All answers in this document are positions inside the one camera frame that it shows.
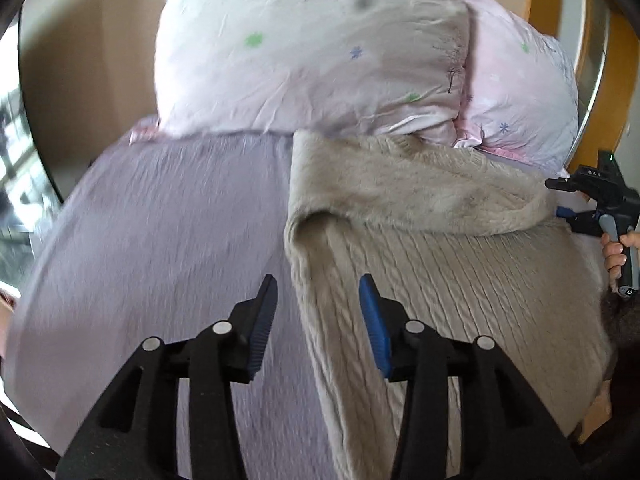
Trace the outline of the person's right hand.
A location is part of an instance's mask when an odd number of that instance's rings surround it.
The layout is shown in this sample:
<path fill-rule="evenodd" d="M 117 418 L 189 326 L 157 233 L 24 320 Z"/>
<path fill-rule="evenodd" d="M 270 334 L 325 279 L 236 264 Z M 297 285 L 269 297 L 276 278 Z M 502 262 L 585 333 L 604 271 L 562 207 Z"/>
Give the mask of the person's right hand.
<path fill-rule="evenodd" d="M 617 242 L 604 233 L 601 237 L 602 255 L 604 258 L 604 267 L 608 271 L 608 277 L 612 283 L 615 283 L 622 275 L 622 266 L 626 263 L 627 257 L 624 255 L 625 248 L 640 248 L 640 234 L 636 231 L 630 231 L 625 235 L 621 235 Z"/>

